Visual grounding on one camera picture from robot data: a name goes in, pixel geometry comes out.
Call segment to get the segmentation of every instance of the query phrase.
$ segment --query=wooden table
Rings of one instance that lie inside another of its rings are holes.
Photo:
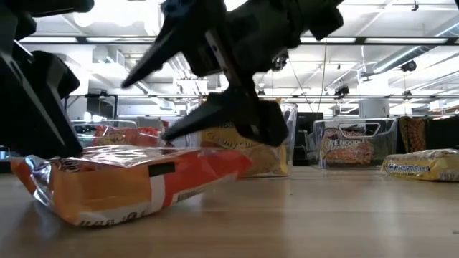
[[[0,176],[0,257],[459,257],[459,185],[296,168],[107,229],[62,223]]]

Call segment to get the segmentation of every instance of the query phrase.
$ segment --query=table surface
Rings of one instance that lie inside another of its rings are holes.
[[[459,185],[295,168],[138,221],[78,229],[0,176],[0,257],[459,257]]]

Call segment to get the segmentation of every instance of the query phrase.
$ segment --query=black sticker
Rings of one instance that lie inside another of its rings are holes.
[[[148,175],[150,177],[165,175],[175,172],[175,162],[167,162],[148,166]]]

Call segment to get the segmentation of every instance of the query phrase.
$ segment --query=ceiling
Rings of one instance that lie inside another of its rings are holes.
[[[95,1],[96,6],[89,14],[66,14],[38,19],[35,36],[149,37],[156,36],[159,31],[160,0]],[[227,0],[231,8],[242,2]],[[437,36],[439,32],[451,28],[452,24],[459,24],[459,11],[454,0],[416,2],[419,8],[412,11],[415,7],[414,0],[345,0],[339,7],[344,17],[344,26],[331,37],[419,37],[421,40],[422,37]],[[414,72],[389,70],[381,75],[371,76],[371,81],[360,76],[373,65],[380,65],[383,61],[387,63],[388,57],[397,57],[397,53],[400,55],[412,48],[413,46],[301,45],[290,50],[290,59],[283,70],[255,75],[254,80],[258,88],[264,89],[267,95],[333,95],[335,89],[342,85],[349,86],[350,95],[401,95],[405,90],[412,90],[413,95],[445,92],[457,94],[456,88],[459,92],[459,76],[454,74],[458,71],[458,47],[436,47],[416,56],[414,61],[417,69]],[[90,69],[103,80],[90,83],[90,88],[121,92],[119,85],[125,74],[119,70],[120,67],[103,60],[103,56],[113,59],[116,53],[122,54],[123,66],[129,70],[147,49],[147,44],[99,44],[94,50],[94,56],[98,57],[94,58]],[[177,58],[178,63],[183,61],[183,58]],[[183,69],[172,68],[168,63],[161,71],[147,77],[143,85],[152,93],[173,95],[205,94],[221,90],[227,83],[221,76],[209,77],[207,86],[203,88],[196,87],[195,79],[184,73]],[[323,101],[334,105],[332,99]],[[403,100],[391,101],[396,105]],[[417,108],[429,101],[418,100],[410,105]]]

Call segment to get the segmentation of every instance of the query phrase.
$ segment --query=desk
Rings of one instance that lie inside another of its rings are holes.
[[[66,225],[0,176],[0,257],[459,257],[459,185],[296,168],[107,229]]]

